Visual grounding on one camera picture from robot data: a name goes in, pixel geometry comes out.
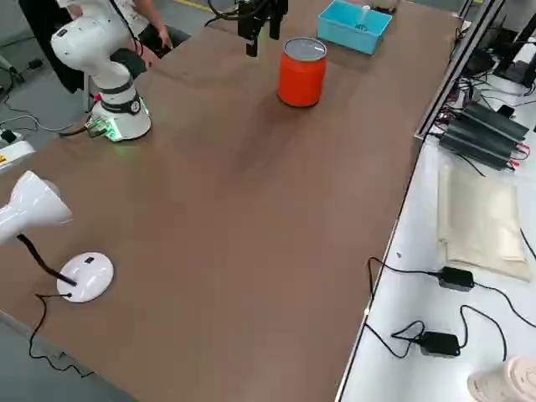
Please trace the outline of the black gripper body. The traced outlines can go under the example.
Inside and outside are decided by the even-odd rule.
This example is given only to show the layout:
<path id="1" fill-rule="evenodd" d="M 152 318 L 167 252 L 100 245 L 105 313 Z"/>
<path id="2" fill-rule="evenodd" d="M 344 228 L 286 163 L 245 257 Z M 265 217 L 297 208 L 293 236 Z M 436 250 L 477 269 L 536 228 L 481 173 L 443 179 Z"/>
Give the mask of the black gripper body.
<path id="1" fill-rule="evenodd" d="M 285 16 L 287 12 L 287 0 L 238 1 L 240 17 L 268 15 L 271 18 L 279 18 Z"/>

